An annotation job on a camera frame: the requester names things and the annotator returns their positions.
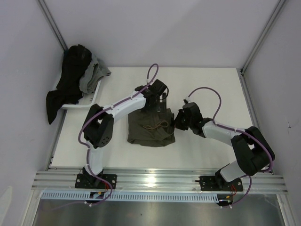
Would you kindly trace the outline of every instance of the white table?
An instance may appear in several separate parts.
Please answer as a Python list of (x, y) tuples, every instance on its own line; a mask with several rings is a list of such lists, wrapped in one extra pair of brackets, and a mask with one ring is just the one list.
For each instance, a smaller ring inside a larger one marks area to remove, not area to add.
[[(100, 106), (129, 95), (146, 83), (148, 68), (110, 68), (112, 75), (104, 78), (98, 93)], [(195, 88), (207, 86), (222, 97), (217, 121), (235, 127), (252, 125), (238, 73), (234, 68), (160, 68), (157, 79), (169, 87), (167, 107), (175, 116), (183, 99)], [(203, 117), (212, 117), (218, 97), (209, 90), (198, 90), (191, 101), (199, 105)], [(78, 143), (80, 128), (88, 109), (68, 110), (52, 161), (52, 167), (83, 167), (87, 148)], [(114, 124), (113, 138), (105, 147), (104, 167), (159, 169), (217, 169), (235, 160), (232, 147), (216, 140), (196, 136), (191, 130), (175, 130), (176, 142), (166, 147), (143, 147), (127, 142), (127, 117)]]

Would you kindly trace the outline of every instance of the white tray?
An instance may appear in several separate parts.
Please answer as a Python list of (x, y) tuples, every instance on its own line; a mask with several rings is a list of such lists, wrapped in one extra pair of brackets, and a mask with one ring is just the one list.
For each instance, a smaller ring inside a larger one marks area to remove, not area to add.
[[(55, 81), (55, 84), (53, 86), (53, 89), (52, 90), (56, 90), (56, 86), (58, 84), (58, 82), (60, 81), (61, 79), (61, 74), (62, 72), (60, 72), (57, 76), (57, 79)], [(61, 108), (62, 109), (71, 109), (71, 108), (90, 108), (93, 104), (95, 104), (95, 100), (96, 100), (96, 97), (97, 97), (97, 93), (98, 93), (98, 90), (99, 90), (99, 87), (100, 87), (100, 83), (101, 83), (102, 79), (99, 80), (99, 82), (97, 83), (97, 86), (96, 86), (96, 89), (94, 91), (94, 93), (91, 93), (91, 94), (85, 94), (83, 96), (83, 98), (81, 98), (79, 100), (79, 103), (76, 104), (76, 105), (73, 105), (73, 104), (65, 104), (63, 105)]]

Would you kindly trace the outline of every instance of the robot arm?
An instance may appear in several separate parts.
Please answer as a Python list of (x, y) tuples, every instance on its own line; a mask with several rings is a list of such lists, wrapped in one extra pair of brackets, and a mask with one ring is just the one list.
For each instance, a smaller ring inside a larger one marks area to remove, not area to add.
[(224, 127), (231, 128), (233, 131), (218, 127), (212, 119), (203, 118), (199, 107), (194, 102), (186, 102), (183, 108), (179, 110), (174, 126), (181, 130), (191, 129), (196, 135), (203, 138), (212, 138), (233, 147), (237, 160), (221, 168), (215, 174), (215, 181), (221, 190), (231, 185), (231, 182), (237, 178), (244, 175), (253, 176), (269, 164), (269, 157), (266, 152), (256, 142), (239, 131), (245, 131), (256, 138), (268, 150), (272, 160), (275, 159), (273, 151), (256, 127), (236, 129), (224, 125)]
[[(135, 95), (142, 88), (143, 86), (137, 87), (131, 95), (123, 99), (127, 99), (126, 101), (120, 100), (103, 107), (95, 104), (90, 108), (84, 124), (103, 109), (111, 108), (100, 114), (84, 129), (84, 138), (91, 147), (89, 164), (94, 174), (98, 175), (103, 170), (103, 152), (105, 151), (105, 146), (112, 139), (114, 123), (135, 110), (158, 108), (159, 97), (167, 86), (160, 80), (155, 80), (146, 90)], [(88, 174), (92, 175), (87, 166), (85, 166), (85, 169)]]

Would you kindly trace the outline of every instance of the black bracket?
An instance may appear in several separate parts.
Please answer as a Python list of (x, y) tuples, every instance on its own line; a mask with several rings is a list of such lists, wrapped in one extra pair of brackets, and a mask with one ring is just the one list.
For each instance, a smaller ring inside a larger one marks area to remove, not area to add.
[(222, 189), (215, 181), (215, 176), (200, 176), (199, 180), (196, 180), (196, 182), (199, 182), (201, 186), (201, 191), (207, 191), (207, 192), (231, 192), (233, 191), (231, 189), (231, 186), (234, 185), (235, 189), (238, 192), (242, 192), (244, 190), (243, 184), (241, 182), (241, 179), (235, 179), (234, 181), (228, 183), (226, 186), (224, 186)]
[[(116, 174), (101, 174), (98, 175), (100, 178), (108, 181), (113, 189), (116, 189), (117, 175)], [(97, 180), (91, 175), (86, 173), (79, 173), (76, 177), (75, 188), (84, 188), (84, 189), (106, 189), (105, 183)]]

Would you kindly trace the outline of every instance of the metal rail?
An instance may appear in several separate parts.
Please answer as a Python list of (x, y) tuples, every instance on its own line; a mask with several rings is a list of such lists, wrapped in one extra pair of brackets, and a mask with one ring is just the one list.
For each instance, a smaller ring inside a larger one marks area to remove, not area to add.
[[(76, 189), (76, 171), (53, 170), (39, 171), (32, 185), (33, 190), (77, 190), (101, 191), (97, 189)], [(199, 183), (199, 176), (212, 176), (214, 170), (157, 170), (157, 169), (104, 169), (106, 174), (117, 174), (116, 190), (119, 192), (149, 193), (216, 193), (204, 192)], [(282, 176), (259, 173), (252, 177), (251, 194), (287, 194)], [(243, 178), (244, 192), (249, 187), (248, 178)]]

